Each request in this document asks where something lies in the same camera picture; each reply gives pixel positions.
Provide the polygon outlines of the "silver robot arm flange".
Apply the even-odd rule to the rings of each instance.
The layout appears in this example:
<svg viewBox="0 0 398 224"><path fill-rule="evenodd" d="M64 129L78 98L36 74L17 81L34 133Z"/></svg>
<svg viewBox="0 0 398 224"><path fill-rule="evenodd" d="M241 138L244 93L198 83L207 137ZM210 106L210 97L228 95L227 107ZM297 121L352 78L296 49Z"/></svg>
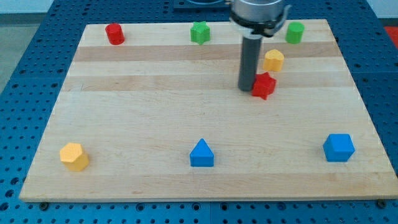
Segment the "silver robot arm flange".
<svg viewBox="0 0 398 224"><path fill-rule="evenodd" d="M270 38L281 30L291 7L284 0L234 0L229 20L247 39Z"/></svg>

